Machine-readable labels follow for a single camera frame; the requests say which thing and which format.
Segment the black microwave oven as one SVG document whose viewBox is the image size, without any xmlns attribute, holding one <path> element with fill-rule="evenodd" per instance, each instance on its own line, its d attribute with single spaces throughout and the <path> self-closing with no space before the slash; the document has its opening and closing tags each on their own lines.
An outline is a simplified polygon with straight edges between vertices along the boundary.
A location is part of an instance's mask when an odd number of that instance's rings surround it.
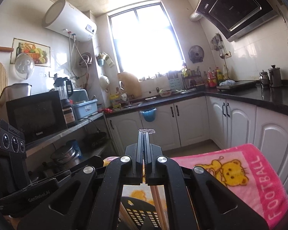
<svg viewBox="0 0 288 230">
<path fill-rule="evenodd" d="M 67 129 L 58 91 L 35 94 L 6 103 L 9 124 L 27 144 Z"/>
</svg>

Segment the wooden cutting board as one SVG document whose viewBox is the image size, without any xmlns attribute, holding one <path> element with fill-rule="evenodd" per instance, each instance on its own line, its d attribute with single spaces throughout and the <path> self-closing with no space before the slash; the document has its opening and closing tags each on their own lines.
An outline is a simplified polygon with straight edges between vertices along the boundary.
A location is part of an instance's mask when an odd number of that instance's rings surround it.
<svg viewBox="0 0 288 230">
<path fill-rule="evenodd" d="M 123 89 L 129 97 L 138 98 L 142 96 L 141 85 L 136 76 L 131 73 L 118 73 L 118 80 L 122 82 Z"/>
</svg>

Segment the white water heater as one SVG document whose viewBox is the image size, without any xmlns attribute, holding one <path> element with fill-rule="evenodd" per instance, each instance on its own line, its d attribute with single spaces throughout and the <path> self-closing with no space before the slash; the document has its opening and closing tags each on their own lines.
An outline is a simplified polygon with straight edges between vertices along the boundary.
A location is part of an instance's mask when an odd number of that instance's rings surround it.
<svg viewBox="0 0 288 230">
<path fill-rule="evenodd" d="M 96 34 L 97 26 L 67 0 L 56 1 L 46 12 L 42 26 L 66 37 L 86 42 Z"/>
</svg>

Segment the black range hood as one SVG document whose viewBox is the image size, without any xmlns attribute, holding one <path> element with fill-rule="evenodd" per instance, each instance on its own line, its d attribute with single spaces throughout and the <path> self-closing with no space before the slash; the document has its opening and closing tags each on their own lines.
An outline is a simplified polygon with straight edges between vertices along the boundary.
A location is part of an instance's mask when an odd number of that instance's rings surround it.
<svg viewBox="0 0 288 230">
<path fill-rule="evenodd" d="M 196 12 L 214 24 L 229 42 L 278 16 L 268 0 L 201 0 Z"/>
</svg>

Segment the blue plastic box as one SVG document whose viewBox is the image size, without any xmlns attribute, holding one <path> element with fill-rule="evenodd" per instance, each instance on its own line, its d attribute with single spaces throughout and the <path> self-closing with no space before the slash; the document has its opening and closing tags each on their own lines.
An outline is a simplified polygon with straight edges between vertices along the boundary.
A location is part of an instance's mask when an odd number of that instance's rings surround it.
<svg viewBox="0 0 288 230">
<path fill-rule="evenodd" d="M 86 118 L 90 115 L 98 113 L 97 99 L 81 102 L 73 105 L 73 109 L 77 119 Z"/>
</svg>

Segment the dark green utensil basket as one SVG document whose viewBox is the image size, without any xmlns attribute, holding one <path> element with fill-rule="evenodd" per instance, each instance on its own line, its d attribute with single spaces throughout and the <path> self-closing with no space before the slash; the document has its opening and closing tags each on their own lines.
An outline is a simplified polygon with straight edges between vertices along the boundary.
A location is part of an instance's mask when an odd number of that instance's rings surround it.
<svg viewBox="0 0 288 230">
<path fill-rule="evenodd" d="M 138 229 L 161 229 L 155 206 L 137 198 L 121 197 L 121 203 Z M 117 229 L 128 229 L 118 215 Z"/>
</svg>

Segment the fruit picture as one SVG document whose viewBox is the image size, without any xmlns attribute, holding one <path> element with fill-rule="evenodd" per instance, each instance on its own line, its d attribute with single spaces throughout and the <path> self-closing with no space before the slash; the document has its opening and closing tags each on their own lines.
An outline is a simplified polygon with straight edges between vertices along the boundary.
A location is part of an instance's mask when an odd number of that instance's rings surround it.
<svg viewBox="0 0 288 230">
<path fill-rule="evenodd" d="M 15 59 L 21 53 L 25 53 L 33 59 L 35 65 L 51 67 L 51 49 L 49 46 L 37 44 L 29 40 L 14 38 L 12 48 L 13 51 L 10 57 L 10 64 L 14 64 Z"/>
</svg>

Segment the blue hanging bin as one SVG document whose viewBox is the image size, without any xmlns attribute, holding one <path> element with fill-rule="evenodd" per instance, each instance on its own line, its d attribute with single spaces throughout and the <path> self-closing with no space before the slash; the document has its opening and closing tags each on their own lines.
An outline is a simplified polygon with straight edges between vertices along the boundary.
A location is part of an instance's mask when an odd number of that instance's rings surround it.
<svg viewBox="0 0 288 230">
<path fill-rule="evenodd" d="M 148 108 L 140 111 L 140 115 L 144 118 L 146 122 L 153 122 L 156 118 L 157 108 Z"/>
</svg>

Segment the steel kettle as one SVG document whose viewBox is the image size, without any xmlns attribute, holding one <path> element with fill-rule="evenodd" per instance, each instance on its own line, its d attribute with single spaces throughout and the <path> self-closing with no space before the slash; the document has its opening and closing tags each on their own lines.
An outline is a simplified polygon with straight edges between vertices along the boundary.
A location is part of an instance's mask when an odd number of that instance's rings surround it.
<svg viewBox="0 0 288 230">
<path fill-rule="evenodd" d="M 270 86 L 270 79 L 266 71 L 259 73 L 259 81 L 262 88 L 268 88 Z"/>
</svg>

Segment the stacked steel pots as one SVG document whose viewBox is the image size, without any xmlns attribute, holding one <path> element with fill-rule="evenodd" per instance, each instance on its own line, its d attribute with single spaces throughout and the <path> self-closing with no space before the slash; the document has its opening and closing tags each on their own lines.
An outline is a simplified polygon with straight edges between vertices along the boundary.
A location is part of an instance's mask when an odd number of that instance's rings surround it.
<svg viewBox="0 0 288 230">
<path fill-rule="evenodd" d="M 79 164 L 79 152 L 72 146 L 64 145 L 51 154 L 51 159 L 58 165 L 75 166 Z"/>
</svg>

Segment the red sauce bottle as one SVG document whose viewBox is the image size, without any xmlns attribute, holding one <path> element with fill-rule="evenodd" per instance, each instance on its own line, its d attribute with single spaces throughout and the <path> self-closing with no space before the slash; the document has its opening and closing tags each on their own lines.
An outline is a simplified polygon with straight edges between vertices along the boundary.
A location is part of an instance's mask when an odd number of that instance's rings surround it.
<svg viewBox="0 0 288 230">
<path fill-rule="evenodd" d="M 208 75 L 209 87 L 211 87 L 211 88 L 216 87 L 217 86 L 217 78 L 214 74 L 214 71 L 211 68 L 208 69 L 207 75 Z"/>
</svg>

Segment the dark metal canister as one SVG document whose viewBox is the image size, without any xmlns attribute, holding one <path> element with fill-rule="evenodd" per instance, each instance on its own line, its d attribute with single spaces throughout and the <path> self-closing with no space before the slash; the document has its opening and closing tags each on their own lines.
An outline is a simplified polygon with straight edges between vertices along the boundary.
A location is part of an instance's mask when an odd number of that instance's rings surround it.
<svg viewBox="0 0 288 230">
<path fill-rule="evenodd" d="M 270 76 L 270 86 L 271 87 L 281 87 L 281 69 L 276 67 L 276 65 L 272 65 L 270 69 L 268 69 L 269 76 Z"/>
</svg>

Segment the chopsticks pair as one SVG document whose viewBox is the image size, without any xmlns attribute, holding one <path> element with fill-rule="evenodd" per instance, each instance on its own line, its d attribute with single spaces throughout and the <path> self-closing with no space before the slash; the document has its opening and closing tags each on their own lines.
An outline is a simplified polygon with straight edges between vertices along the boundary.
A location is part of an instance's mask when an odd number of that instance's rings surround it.
<svg viewBox="0 0 288 230">
<path fill-rule="evenodd" d="M 151 186 L 150 189 L 161 229 L 170 229 L 164 186 Z"/>
<path fill-rule="evenodd" d="M 119 218 L 128 227 L 128 229 L 138 230 L 138 227 L 133 222 L 122 203 L 120 203 Z"/>
<path fill-rule="evenodd" d="M 147 133 L 149 135 L 156 133 L 154 129 L 140 129 L 139 132 Z"/>
</svg>

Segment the black blender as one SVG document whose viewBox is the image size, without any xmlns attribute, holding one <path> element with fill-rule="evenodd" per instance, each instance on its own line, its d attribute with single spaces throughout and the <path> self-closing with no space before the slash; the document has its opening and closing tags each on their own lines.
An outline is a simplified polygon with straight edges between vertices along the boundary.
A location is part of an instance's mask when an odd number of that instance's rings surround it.
<svg viewBox="0 0 288 230">
<path fill-rule="evenodd" d="M 69 80 L 67 77 L 59 77 L 54 82 L 54 88 L 59 92 L 63 115 L 67 127 L 70 128 L 77 125 L 77 118 L 74 114 L 73 106 L 70 102 L 70 96 L 74 92 L 71 80 Z"/>
</svg>

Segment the pink cartoon blanket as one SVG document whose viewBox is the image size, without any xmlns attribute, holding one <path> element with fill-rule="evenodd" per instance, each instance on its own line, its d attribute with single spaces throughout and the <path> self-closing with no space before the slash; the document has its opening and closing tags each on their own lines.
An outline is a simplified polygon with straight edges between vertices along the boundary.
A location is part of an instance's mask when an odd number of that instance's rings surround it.
<svg viewBox="0 0 288 230">
<path fill-rule="evenodd" d="M 288 196 L 276 172 L 253 145 L 171 159 L 184 168 L 204 168 L 258 213 L 267 222 L 268 229 L 288 228 Z M 145 180 L 145 168 L 143 173 L 143 183 L 140 186 L 125 185 L 122 196 L 154 205 L 151 186 Z"/>
</svg>

